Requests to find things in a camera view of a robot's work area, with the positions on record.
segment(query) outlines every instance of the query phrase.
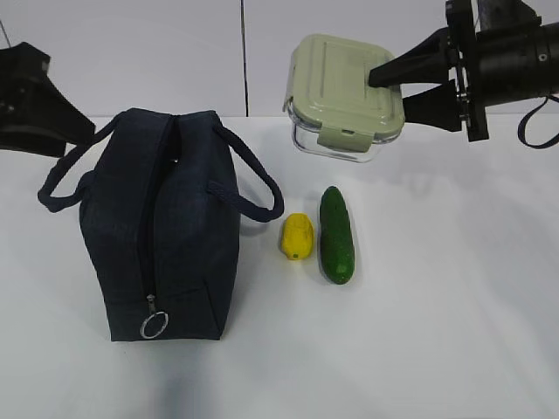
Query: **food container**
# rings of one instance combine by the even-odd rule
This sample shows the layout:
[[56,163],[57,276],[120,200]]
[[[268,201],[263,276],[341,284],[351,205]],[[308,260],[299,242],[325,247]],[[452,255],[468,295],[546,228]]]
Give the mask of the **food container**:
[[371,69],[394,57],[385,49],[310,35],[293,52],[284,111],[303,151],[369,161],[404,126],[399,86],[370,87]]

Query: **bag handle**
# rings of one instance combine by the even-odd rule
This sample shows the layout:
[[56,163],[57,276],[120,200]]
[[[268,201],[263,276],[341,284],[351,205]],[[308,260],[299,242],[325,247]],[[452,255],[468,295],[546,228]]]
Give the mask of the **bag handle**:
[[208,182],[208,192],[254,221],[267,223],[279,218],[284,211],[284,202],[278,184],[266,173],[256,155],[232,131],[223,126],[214,126],[213,129],[270,188],[273,195],[273,207],[272,209],[259,207],[239,195],[237,191],[232,191],[215,181]]
[[52,196],[52,192],[60,184],[64,176],[68,173],[70,168],[95,144],[107,138],[116,127],[122,113],[116,115],[104,128],[102,128],[95,136],[91,144],[86,146],[77,146],[70,150],[64,157],[60,158],[56,165],[51,169],[49,175],[46,177],[45,184],[37,193],[38,200],[50,211],[59,212],[64,208],[72,207],[82,200],[87,188],[93,181],[93,170],[86,172],[81,179],[79,179],[78,186],[73,194],[69,196]]
[[543,101],[543,103],[541,105],[539,105],[533,111],[530,111],[524,118],[522,118],[521,123],[518,126],[518,139],[525,146],[535,148],[535,149],[538,149],[538,150],[543,150],[544,148],[550,148],[550,147],[553,147],[555,144],[559,143],[559,134],[556,135],[555,137],[553,137],[551,140],[549,140],[547,142],[544,142],[543,144],[528,144],[528,142],[526,141],[526,125],[528,124],[530,119],[536,113],[538,113],[540,111],[540,109],[542,109],[544,106],[546,106],[548,104],[549,100],[553,100],[554,102],[559,103],[558,98],[556,98],[553,95],[549,95],[548,97],[545,98],[545,100]]

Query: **green cucumber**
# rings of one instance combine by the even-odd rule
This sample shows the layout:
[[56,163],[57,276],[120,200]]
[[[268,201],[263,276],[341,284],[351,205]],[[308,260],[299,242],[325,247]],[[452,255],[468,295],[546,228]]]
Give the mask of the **green cucumber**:
[[322,195],[320,217],[322,270],[332,282],[346,284],[355,270],[355,248],[346,203],[336,186]]

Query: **zipper pull ring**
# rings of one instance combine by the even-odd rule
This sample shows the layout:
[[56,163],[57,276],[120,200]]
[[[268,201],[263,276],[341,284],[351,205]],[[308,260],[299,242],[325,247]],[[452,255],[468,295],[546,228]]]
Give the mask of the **zipper pull ring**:
[[[146,297],[146,300],[148,301],[149,316],[141,324],[140,336],[143,339],[150,340],[150,339],[154,339],[157,336],[159,336],[167,328],[167,325],[169,323],[169,315],[166,312],[158,312],[157,311],[157,307],[155,306],[155,295],[154,294],[149,294]],[[148,326],[148,323],[151,320],[153,320],[153,319],[155,319],[156,317],[159,317],[159,316],[163,316],[163,324],[162,324],[161,328],[157,332],[155,332],[155,334],[153,334],[153,335],[146,335],[146,327]]]

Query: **white table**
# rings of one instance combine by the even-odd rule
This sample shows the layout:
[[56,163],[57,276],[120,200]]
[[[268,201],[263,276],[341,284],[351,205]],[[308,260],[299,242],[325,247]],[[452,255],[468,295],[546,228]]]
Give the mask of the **white table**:
[[[0,417],[559,417],[559,147],[523,147],[519,118],[491,117],[477,144],[408,126],[366,165],[299,152],[284,118],[224,119],[286,213],[316,221],[324,189],[341,189],[357,267],[331,285],[315,254],[279,252],[281,222],[243,219],[219,342],[111,343],[77,208],[36,200],[53,160],[0,153]],[[243,193],[269,203],[237,167]]]

